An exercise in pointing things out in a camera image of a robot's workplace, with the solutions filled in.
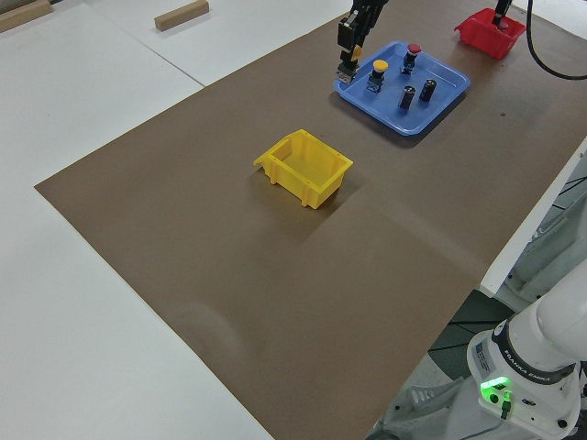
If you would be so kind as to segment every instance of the green light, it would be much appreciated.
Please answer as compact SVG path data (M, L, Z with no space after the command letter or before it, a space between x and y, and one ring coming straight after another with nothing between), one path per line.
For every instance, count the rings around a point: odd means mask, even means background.
M488 380L488 381L481 384L481 389L487 390L487 389L492 388L496 385L505 384L508 380L509 380L508 378L504 378L504 377Z

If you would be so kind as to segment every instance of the brown mat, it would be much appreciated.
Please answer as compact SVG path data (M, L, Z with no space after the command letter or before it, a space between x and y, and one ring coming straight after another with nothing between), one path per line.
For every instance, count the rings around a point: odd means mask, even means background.
M332 22L38 186L278 440L361 439L586 135L586 82L524 41L458 43L487 4L441 3L391 2L365 48L415 41L471 77L425 136L331 92ZM534 30L587 71L587 42ZM300 127L355 162L317 211L252 167Z

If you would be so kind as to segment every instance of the wooden block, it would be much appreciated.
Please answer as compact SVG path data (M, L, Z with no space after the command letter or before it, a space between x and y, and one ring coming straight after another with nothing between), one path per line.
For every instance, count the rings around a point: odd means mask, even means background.
M157 16L155 18L155 27L158 30L167 30L174 26L181 25L192 18L199 17L210 10L208 0L197 0L189 5L178 7L177 9Z
M48 0L37 0L29 5L4 12L0 16L0 32L23 25L30 20L45 16L52 11L53 8Z

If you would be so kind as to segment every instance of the yellow button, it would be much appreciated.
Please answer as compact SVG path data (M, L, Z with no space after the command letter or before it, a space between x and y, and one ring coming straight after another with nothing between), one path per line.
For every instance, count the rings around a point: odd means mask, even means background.
M387 64L387 61L375 60L373 62L373 69L375 69L377 72L385 72L388 67L389 67L389 64Z

